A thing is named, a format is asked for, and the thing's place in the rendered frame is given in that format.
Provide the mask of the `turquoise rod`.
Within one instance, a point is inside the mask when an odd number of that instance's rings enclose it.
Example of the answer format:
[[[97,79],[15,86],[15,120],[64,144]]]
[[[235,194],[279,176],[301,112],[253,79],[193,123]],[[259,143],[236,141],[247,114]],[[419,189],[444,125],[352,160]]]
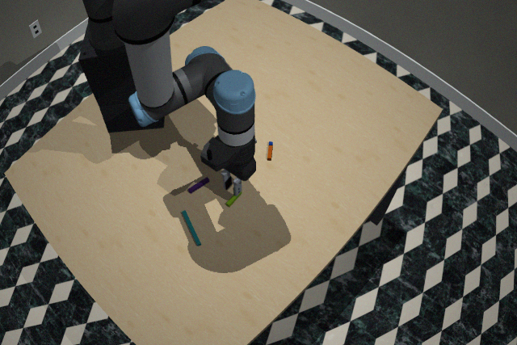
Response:
[[[200,240],[199,240],[199,238],[198,238],[198,236],[197,236],[197,234],[196,234],[196,232],[195,232],[195,230],[194,230],[194,228],[193,228],[193,226],[191,224],[191,221],[190,221],[190,219],[189,219],[189,217],[187,215],[186,210],[182,211],[182,213],[183,213],[183,216],[184,216],[184,218],[186,220],[186,223],[187,223],[187,225],[188,225],[188,227],[189,227],[189,229],[191,231],[191,234],[192,234],[193,238],[195,239],[195,242],[196,242],[197,246],[201,246]]]

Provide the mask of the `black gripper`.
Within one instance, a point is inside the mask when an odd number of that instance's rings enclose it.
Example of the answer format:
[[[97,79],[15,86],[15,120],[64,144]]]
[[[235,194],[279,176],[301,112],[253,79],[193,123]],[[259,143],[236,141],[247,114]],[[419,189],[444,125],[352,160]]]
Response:
[[[224,169],[221,175],[225,190],[232,185],[230,173],[235,175],[233,194],[237,197],[242,191],[242,181],[248,180],[256,171],[254,124],[243,134],[225,133],[218,125],[217,129],[218,135],[204,145],[201,162],[214,171]]]

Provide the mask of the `lime green rod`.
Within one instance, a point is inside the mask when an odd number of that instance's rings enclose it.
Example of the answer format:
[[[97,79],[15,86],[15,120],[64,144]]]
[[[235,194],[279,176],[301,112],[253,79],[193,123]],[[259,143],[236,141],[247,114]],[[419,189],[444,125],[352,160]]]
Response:
[[[232,196],[232,197],[228,200],[228,202],[226,203],[226,205],[227,205],[228,207],[230,207],[230,206],[234,203],[234,201],[235,201],[235,200],[236,200],[236,199],[237,199],[241,194],[242,194],[242,193],[240,192],[240,193],[239,193],[239,195],[238,195],[237,197],[236,197],[236,196]]]

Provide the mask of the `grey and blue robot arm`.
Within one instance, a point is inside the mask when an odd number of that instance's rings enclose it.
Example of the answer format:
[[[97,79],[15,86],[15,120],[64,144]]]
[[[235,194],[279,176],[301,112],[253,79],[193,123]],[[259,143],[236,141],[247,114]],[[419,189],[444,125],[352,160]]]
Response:
[[[91,45],[100,50],[125,45],[137,90],[128,101],[141,127],[205,95],[216,109],[222,131],[241,134],[252,128],[253,79],[233,70],[214,48],[194,49],[185,66],[172,72],[170,29],[174,18],[205,1],[83,0]]]

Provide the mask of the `purple rod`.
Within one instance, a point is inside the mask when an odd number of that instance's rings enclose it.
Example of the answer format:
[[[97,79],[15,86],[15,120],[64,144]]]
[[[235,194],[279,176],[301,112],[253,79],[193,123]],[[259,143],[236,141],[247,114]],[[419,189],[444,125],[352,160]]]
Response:
[[[189,191],[190,193],[192,193],[192,192],[194,192],[194,191],[198,190],[199,188],[201,188],[201,187],[202,187],[203,185],[205,185],[206,183],[209,183],[209,179],[208,179],[208,177],[206,177],[205,179],[201,180],[200,182],[198,182],[198,183],[197,183],[197,184],[195,184],[194,186],[190,187],[190,188],[188,189],[188,191]]]

